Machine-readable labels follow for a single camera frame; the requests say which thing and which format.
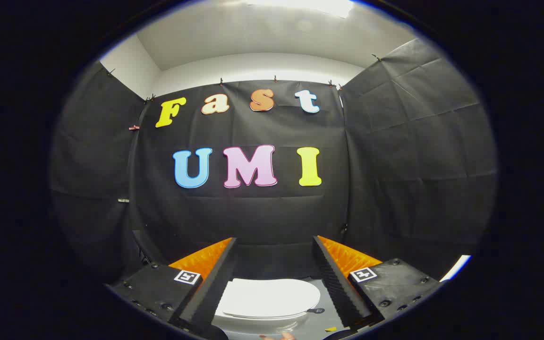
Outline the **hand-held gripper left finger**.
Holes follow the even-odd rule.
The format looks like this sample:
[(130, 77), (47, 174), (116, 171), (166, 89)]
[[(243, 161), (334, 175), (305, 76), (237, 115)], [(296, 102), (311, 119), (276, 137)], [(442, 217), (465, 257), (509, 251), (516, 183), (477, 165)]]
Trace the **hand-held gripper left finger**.
[(220, 334), (214, 314), (232, 278), (236, 238), (207, 246), (174, 262), (146, 265), (109, 285), (123, 303), (184, 334)]

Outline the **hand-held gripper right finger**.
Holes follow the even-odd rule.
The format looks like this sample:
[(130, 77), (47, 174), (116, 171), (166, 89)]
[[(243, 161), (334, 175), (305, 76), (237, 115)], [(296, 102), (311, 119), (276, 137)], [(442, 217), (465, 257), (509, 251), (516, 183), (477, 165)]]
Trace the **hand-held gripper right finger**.
[(380, 261), (316, 235), (312, 251), (344, 327), (359, 331), (397, 318), (434, 294), (441, 283), (406, 261)]

